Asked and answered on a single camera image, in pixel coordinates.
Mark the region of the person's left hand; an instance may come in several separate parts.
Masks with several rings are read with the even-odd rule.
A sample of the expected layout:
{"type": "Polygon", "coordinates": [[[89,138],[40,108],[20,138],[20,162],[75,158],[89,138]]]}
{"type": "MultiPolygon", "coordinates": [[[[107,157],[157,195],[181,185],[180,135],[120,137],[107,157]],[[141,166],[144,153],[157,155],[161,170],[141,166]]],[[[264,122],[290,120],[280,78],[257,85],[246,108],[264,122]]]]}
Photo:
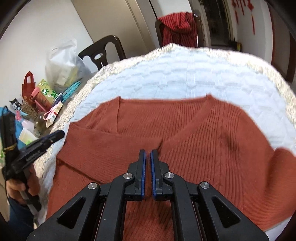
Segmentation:
{"type": "MultiPolygon", "coordinates": [[[[27,180],[27,185],[29,187],[28,192],[30,193],[30,195],[36,196],[40,192],[40,184],[39,184],[39,178],[36,175],[36,171],[33,164],[30,166],[29,172],[30,172],[30,175],[29,175],[29,179],[27,180]]],[[[6,181],[6,192],[8,196],[16,200],[20,204],[26,204],[20,193],[21,191],[25,191],[25,190],[26,190],[26,185],[19,180],[10,179],[6,181]]]]}

